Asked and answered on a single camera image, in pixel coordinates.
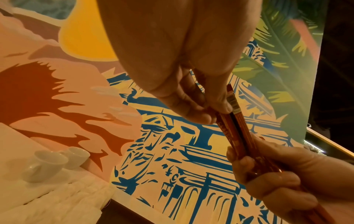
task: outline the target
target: dark background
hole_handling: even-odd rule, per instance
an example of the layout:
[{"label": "dark background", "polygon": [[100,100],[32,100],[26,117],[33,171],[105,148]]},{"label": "dark background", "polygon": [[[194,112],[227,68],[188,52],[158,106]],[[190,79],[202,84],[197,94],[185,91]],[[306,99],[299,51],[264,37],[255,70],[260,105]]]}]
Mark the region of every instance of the dark background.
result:
[{"label": "dark background", "polygon": [[354,152],[354,0],[329,3],[309,123]]}]

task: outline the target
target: hand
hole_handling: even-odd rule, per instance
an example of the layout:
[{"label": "hand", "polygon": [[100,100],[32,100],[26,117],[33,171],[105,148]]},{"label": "hand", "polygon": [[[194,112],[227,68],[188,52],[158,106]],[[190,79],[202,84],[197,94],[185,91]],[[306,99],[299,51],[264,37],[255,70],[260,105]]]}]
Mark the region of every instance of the hand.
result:
[{"label": "hand", "polygon": [[[286,147],[267,142],[254,135],[259,151],[265,157],[287,164],[292,172],[267,173],[246,181],[254,160],[248,156],[235,159],[230,147],[227,158],[232,163],[236,181],[245,185],[247,192],[262,200],[275,215],[291,224],[309,224],[299,210],[310,210],[320,203],[337,224],[354,220],[354,166],[329,156],[319,155],[304,148]],[[292,190],[300,182],[311,194]]]},{"label": "hand", "polygon": [[209,106],[232,111],[226,84],[256,28],[261,0],[97,3],[117,57],[140,88],[191,122],[214,123]]}]

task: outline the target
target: painting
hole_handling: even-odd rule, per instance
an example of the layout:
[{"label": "painting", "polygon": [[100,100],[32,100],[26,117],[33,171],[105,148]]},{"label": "painting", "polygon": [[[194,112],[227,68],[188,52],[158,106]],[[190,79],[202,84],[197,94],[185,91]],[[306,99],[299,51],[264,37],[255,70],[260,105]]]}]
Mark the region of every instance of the painting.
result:
[{"label": "painting", "polygon": [[[268,141],[303,143],[326,7],[265,0],[230,74],[249,130]],[[216,124],[183,119],[129,78],[96,0],[0,0],[0,12],[0,123],[53,151],[86,149],[85,169],[176,223],[285,223],[234,180]]]}]

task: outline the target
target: white cup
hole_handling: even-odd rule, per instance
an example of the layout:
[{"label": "white cup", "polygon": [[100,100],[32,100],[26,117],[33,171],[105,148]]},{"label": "white cup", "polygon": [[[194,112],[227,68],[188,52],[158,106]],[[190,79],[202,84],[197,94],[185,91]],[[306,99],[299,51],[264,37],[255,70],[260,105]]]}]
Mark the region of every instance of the white cup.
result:
[{"label": "white cup", "polygon": [[65,169],[75,169],[81,166],[89,157],[90,153],[79,147],[69,147],[60,153],[68,158],[68,163],[64,166]]},{"label": "white cup", "polygon": [[22,172],[22,179],[38,183],[56,175],[67,164],[68,159],[58,152],[36,151]]}]

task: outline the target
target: painted foliage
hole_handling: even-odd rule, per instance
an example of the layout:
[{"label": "painted foliage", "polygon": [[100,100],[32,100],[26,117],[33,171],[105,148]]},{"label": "painted foliage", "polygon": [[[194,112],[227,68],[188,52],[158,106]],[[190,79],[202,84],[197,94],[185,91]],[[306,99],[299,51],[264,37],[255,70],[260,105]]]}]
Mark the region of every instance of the painted foliage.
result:
[{"label": "painted foliage", "polygon": [[[186,121],[129,78],[95,0],[3,2],[0,122],[51,150],[88,150],[86,169],[177,223],[284,223],[234,181],[215,124]],[[305,136],[326,5],[264,1],[230,74],[250,131],[268,141]]]}]

